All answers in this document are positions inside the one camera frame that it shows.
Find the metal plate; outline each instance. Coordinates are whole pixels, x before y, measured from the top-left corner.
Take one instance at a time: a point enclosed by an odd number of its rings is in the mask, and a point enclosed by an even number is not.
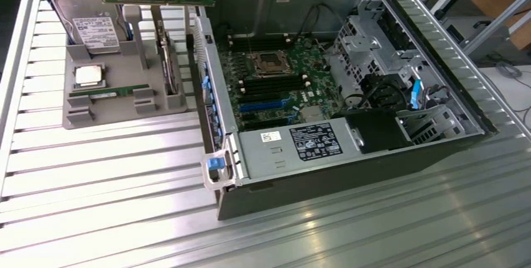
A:
[[[398,1],[440,54],[451,52],[414,2]],[[1,117],[0,267],[529,265],[529,141],[456,53],[452,70],[475,80],[467,87],[496,137],[421,173],[218,222],[198,175],[194,113],[58,127],[65,35],[42,28],[60,27],[46,3],[29,7],[0,86],[0,96],[12,93]],[[177,22],[181,10],[164,14]],[[142,33],[152,37],[149,23]],[[178,46],[182,25],[172,33]]]

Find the motherboard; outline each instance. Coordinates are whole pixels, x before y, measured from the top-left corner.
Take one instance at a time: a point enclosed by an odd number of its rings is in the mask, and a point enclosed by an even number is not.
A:
[[[300,37],[285,49],[218,47],[237,127],[242,131],[329,119],[342,106],[324,49]]]

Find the blue pcie slot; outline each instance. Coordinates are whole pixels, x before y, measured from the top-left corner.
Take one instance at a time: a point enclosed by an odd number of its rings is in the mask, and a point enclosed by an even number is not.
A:
[[[278,101],[272,101],[266,103],[248,103],[240,105],[240,112],[245,113],[248,111],[262,111],[264,109],[284,108],[288,99]]]

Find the aluminum workbench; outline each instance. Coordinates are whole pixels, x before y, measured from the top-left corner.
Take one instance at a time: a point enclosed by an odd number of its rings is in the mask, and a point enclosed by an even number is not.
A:
[[[529,132],[420,1],[397,1],[499,135],[417,174],[217,221],[189,68],[189,112],[64,130],[65,32],[22,0],[0,86],[0,267],[531,266]],[[162,15],[182,65],[182,9]]]

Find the hard drive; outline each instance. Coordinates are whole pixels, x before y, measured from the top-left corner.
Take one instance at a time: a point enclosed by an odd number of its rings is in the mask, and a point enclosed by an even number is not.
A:
[[[130,37],[121,6],[101,0],[49,0],[65,27],[70,44],[84,44],[90,54],[120,51]]]

